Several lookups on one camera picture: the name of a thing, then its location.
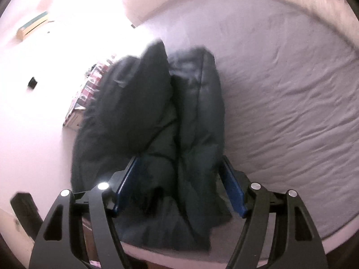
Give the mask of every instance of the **silver bolt head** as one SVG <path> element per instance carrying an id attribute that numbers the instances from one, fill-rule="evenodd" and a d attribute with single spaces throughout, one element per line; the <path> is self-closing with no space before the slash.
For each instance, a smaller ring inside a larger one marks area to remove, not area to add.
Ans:
<path id="1" fill-rule="evenodd" d="M 259 190 L 259 189 L 261 189 L 261 184 L 253 182 L 251 184 L 251 188 L 254 189 L 254 190 Z"/>
<path id="2" fill-rule="evenodd" d="M 292 197 L 296 197 L 298 195 L 298 193 L 295 190 L 289 190 L 288 194 Z"/>
<path id="3" fill-rule="evenodd" d="M 69 189 L 62 190 L 61 193 L 60 193 L 60 195 L 61 195 L 62 197 L 66 197 L 66 196 L 68 196 L 69 194 L 70 194 Z"/>
<path id="4" fill-rule="evenodd" d="M 100 190 L 106 190 L 108 187 L 110 187 L 110 184 L 107 182 L 101 182 L 97 185 L 97 188 Z"/>

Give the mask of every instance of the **bed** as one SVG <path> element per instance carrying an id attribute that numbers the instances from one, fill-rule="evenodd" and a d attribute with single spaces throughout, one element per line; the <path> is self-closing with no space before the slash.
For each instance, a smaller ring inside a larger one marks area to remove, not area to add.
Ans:
<path id="1" fill-rule="evenodd" d="M 350 238 L 359 229 L 355 35 L 283 0 L 169 0 L 154 8 L 142 20 L 128 15 L 138 33 L 162 39 L 167 53 L 205 46 L 215 56 L 226 108 L 225 154 L 234 168 L 269 190 L 297 190 L 326 252 Z M 209 254 L 149 255 L 171 268 L 189 260 L 197 262 L 192 268 L 225 268 L 244 224 L 233 215 L 213 230 Z M 273 227 L 274 215 L 264 262 Z"/>

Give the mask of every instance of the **floor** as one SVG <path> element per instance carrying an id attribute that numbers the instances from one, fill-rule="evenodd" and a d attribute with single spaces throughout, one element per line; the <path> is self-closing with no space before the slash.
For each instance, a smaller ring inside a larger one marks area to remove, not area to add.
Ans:
<path id="1" fill-rule="evenodd" d="M 24 42 L 16 30 L 43 11 L 50 20 Z M 70 188 L 76 133 L 63 128 L 85 71 L 115 52 L 140 54 L 143 37 L 125 18 L 121 0 L 12 0 L 0 19 L 0 208 L 30 192 L 45 217 L 61 190 Z M 27 88 L 31 77 L 36 88 Z"/>

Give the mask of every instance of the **gray bed sheet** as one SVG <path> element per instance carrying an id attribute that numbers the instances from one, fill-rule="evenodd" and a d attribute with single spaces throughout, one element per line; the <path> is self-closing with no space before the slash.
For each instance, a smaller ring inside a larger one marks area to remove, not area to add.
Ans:
<path id="1" fill-rule="evenodd" d="M 323 239 L 358 214 L 359 59 L 335 30 L 279 0 L 173 0 L 139 28 L 167 53 L 214 54 L 237 170 L 269 190 L 297 190 Z M 234 216 L 202 260 L 228 262 L 243 226 Z M 263 259 L 273 227 L 271 215 Z"/>

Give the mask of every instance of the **dark comforter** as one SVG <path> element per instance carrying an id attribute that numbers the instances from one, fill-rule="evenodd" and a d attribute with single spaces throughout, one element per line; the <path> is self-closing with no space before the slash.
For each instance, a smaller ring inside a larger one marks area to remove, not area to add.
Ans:
<path id="1" fill-rule="evenodd" d="M 90 190 L 139 156 L 141 174 L 115 220 L 120 239 L 209 249 L 210 229 L 230 219 L 216 192 L 223 146 L 224 104 L 214 57 L 196 48 L 167 58 L 158 42 L 103 76 L 74 145 L 72 189 Z"/>

